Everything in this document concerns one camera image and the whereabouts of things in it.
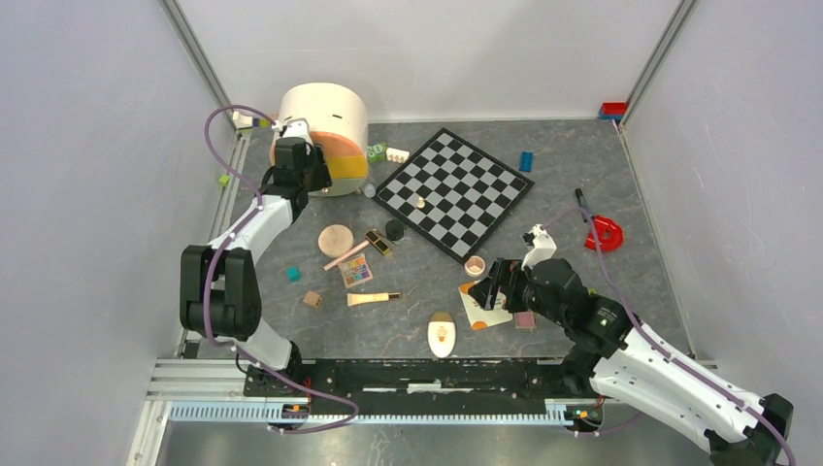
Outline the small round pink jar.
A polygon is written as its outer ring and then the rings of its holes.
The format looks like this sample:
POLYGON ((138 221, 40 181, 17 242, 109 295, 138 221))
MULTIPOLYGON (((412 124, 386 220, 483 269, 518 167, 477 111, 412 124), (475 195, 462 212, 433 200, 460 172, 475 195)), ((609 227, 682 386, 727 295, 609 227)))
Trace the small round pink jar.
POLYGON ((486 262, 482 257, 473 255, 465 262, 464 270, 470 277, 480 277, 486 270, 486 262))

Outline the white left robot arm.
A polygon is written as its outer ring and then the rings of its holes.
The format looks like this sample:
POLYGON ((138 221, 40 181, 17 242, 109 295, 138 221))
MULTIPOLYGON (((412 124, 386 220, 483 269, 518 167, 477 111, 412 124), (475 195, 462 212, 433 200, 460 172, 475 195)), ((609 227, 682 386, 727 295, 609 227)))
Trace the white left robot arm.
POLYGON ((274 143, 275 163, 265 173, 259 199, 227 231, 181 254, 180 322, 218 346, 230 346, 270 368, 267 381, 281 395, 304 385, 292 343, 262 319, 255 264, 304 211, 312 192, 331 185, 323 149, 308 138, 274 143))

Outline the yellow drawer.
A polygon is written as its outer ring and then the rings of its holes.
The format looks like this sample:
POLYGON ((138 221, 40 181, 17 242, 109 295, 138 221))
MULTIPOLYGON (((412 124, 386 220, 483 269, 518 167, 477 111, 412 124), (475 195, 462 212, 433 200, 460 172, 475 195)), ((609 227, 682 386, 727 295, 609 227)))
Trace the yellow drawer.
POLYGON ((362 180, 368 175, 368 162, 362 153, 328 155, 326 163, 334 183, 342 180, 362 180))

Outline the wooden handle makeup brush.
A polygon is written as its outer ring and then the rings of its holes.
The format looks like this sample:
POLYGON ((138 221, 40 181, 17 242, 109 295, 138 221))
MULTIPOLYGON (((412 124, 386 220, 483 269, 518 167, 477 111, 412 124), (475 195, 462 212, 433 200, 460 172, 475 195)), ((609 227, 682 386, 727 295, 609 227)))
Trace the wooden handle makeup brush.
POLYGON ((401 292, 382 292, 382 293, 349 293, 346 296, 346 303, 350 306, 358 306, 365 304, 373 304, 380 302, 388 302, 398 300, 402 297, 401 292))

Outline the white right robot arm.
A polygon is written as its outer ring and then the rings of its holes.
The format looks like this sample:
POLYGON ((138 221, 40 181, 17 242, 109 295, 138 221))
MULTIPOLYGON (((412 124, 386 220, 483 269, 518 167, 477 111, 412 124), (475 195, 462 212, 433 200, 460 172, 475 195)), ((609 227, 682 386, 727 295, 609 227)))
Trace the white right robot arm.
POLYGON ((729 383, 667 344, 619 302, 590 291, 565 259, 532 267, 497 260, 469 295, 485 310, 534 312, 573 342, 560 381, 574 396, 590 391, 628 404, 670 426, 714 465, 775 465, 787 448, 793 405, 729 383))

